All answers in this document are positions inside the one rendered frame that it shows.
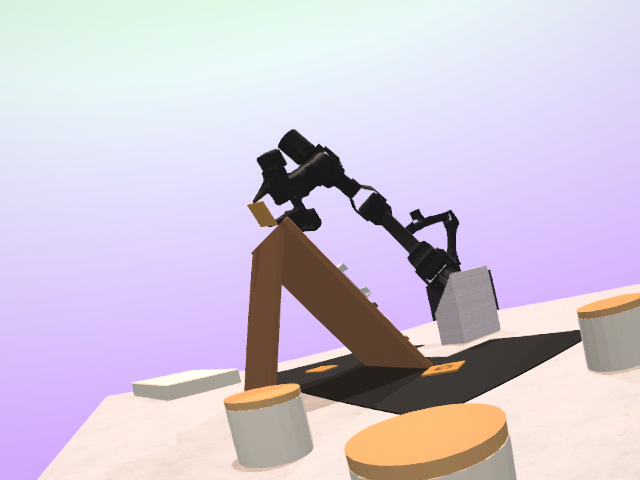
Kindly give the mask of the white cylindrical container with orange lid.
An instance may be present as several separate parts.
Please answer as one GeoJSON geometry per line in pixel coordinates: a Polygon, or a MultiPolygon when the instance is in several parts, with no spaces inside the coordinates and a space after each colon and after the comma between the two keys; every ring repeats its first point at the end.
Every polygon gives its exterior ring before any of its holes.
{"type": "Polygon", "coordinates": [[[351,480],[516,480],[503,410],[451,404],[371,425],[345,444],[351,480]]]}
{"type": "Polygon", "coordinates": [[[576,311],[587,369],[612,372],[640,365],[640,293],[596,301],[576,311]]]}
{"type": "Polygon", "coordinates": [[[223,400],[239,464],[289,464],[314,449],[300,385],[251,389],[223,400]]]}

